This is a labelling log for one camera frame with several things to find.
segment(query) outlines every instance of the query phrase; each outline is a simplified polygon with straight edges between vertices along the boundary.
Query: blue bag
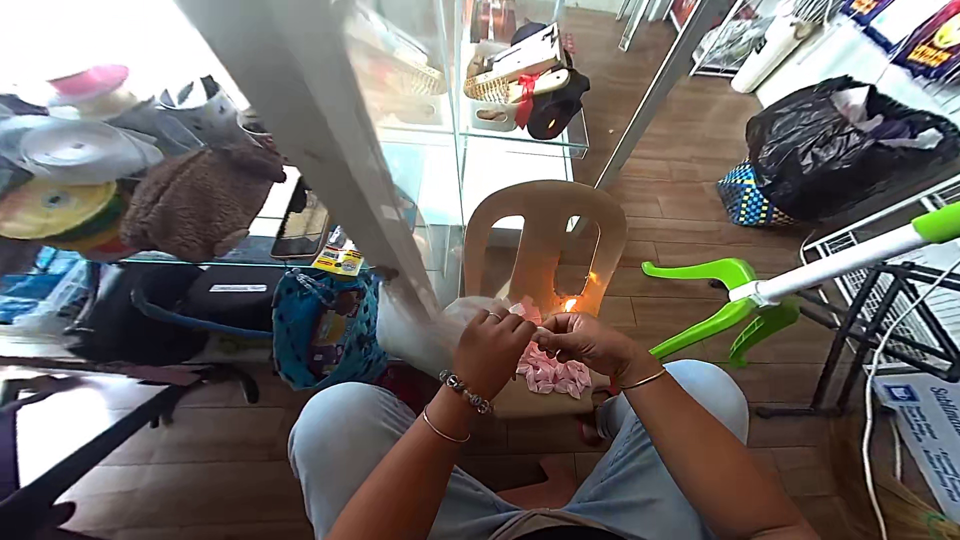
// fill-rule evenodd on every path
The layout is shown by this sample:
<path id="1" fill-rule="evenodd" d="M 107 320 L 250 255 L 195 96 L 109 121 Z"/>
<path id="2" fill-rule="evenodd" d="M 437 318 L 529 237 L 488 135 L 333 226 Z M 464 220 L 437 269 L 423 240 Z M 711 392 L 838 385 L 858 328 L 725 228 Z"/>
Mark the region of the blue bag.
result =
<path id="1" fill-rule="evenodd" d="M 790 225 L 797 220 L 775 207 L 756 187 L 750 160 L 743 160 L 717 183 L 717 193 L 732 223 L 744 227 Z"/>
<path id="2" fill-rule="evenodd" d="M 387 366 L 376 342 L 380 278 L 366 270 L 355 278 L 308 271 L 290 270 L 276 285 L 276 371 L 296 390 L 373 382 Z"/>

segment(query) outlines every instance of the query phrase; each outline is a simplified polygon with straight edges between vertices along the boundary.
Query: folded pink paper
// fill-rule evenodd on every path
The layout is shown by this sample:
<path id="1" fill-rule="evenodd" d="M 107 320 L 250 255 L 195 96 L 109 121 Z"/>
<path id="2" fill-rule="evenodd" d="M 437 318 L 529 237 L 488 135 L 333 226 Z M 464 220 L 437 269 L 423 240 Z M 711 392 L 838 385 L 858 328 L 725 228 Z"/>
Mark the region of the folded pink paper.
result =
<path id="1" fill-rule="evenodd" d="M 524 298 L 519 304 L 510 308 L 516 313 L 537 325 L 541 323 L 540 310 L 533 305 L 530 298 Z M 580 399 L 584 389 L 590 386 L 590 371 L 586 365 L 576 360 L 560 363 L 537 348 L 531 341 L 520 357 L 516 372 L 527 381 L 527 388 L 538 394 L 560 392 Z"/>

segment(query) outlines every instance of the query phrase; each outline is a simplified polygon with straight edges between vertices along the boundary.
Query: jeans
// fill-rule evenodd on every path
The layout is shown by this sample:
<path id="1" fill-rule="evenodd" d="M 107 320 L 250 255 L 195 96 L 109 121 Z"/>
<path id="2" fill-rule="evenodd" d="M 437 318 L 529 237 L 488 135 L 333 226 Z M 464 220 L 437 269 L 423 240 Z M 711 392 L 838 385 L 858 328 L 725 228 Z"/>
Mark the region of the jeans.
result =
<path id="1" fill-rule="evenodd" d="M 747 401 L 729 375 L 699 360 L 670 362 L 666 369 L 746 442 Z M 606 400 L 597 416 L 601 434 L 613 443 L 563 511 L 632 540 L 711 538 L 624 396 Z M 318 540 L 415 419 L 387 390 L 359 382 L 331 386 L 307 403 L 290 432 L 289 455 Z M 429 538 L 484 540 L 522 511 L 454 467 Z"/>

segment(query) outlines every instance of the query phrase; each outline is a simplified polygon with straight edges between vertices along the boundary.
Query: brown plush toy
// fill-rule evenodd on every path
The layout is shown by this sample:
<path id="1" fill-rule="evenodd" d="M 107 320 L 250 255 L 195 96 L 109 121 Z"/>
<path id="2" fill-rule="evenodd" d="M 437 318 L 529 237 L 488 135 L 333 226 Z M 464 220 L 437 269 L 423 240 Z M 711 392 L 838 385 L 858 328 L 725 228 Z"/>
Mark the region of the brown plush toy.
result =
<path id="1" fill-rule="evenodd" d="M 120 238 L 189 262 L 221 257 L 250 233 L 271 185 L 285 178 L 280 156 L 252 144 L 164 160 L 133 192 Z"/>

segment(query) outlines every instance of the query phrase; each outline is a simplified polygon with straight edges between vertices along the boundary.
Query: hand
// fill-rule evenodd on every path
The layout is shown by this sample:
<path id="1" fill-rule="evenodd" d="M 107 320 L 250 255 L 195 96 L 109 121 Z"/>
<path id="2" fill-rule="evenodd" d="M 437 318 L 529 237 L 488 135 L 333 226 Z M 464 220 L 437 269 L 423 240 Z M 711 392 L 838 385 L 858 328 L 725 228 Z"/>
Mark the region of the hand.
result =
<path id="1" fill-rule="evenodd" d="M 492 314 L 481 309 L 460 336 L 453 373 L 470 392 L 492 400 L 516 372 L 516 363 L 536 329 L 537 325 L 504 307 Z"/>
<path id="2" fill-rule="evenodd" d="M 629 384 L 656 373 L 660 363 L 636 342 L 586 313 L 558 313 L 543 322 L 533 340 L 558 361 L 581 360 L 597 373 Z"/>

